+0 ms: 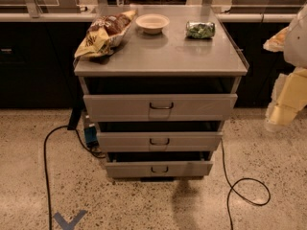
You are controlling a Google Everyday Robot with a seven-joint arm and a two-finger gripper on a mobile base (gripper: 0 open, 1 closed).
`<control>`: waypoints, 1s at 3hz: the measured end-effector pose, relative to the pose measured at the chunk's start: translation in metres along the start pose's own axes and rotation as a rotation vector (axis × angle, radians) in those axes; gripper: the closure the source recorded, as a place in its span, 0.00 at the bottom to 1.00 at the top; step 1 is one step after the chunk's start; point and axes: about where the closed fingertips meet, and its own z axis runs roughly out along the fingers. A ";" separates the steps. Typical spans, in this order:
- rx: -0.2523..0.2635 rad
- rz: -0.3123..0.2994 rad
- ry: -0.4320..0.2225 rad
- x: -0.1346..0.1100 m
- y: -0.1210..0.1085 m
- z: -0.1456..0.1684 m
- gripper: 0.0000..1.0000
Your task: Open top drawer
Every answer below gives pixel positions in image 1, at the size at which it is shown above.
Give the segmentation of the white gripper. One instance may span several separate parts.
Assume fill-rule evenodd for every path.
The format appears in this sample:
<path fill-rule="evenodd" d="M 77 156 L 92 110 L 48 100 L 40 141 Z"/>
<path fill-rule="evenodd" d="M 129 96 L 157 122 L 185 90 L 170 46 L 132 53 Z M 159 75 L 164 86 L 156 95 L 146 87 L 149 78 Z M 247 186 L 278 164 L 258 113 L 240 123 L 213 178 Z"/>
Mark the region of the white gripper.
<path fill-rule="evenodd" d="M 268 39 L 263 48 L 283 52 L 288 27 Z M 289 75 L 280 74 L 272 89 L 272 101 L 266 111 L 265 128 L 277 132 L 289 125 L 307 105 L 307 69 L 296 67 Z"/>

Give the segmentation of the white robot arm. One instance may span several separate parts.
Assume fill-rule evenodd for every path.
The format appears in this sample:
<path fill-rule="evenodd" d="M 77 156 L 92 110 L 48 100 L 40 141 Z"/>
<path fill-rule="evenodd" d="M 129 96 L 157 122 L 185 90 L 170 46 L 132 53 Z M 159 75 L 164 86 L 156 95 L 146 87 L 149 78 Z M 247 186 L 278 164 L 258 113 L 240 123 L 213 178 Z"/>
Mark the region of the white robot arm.
<path fill-rule="evenodd" d="M 298 12 L 288 27 L 268 39 L 263 48 L 282 52 L 284 60 L 295 68 L 289 75 L 280 74 L 273 86 L 265 128 L 277 132 L 307 106 L 307 6 Z"/>

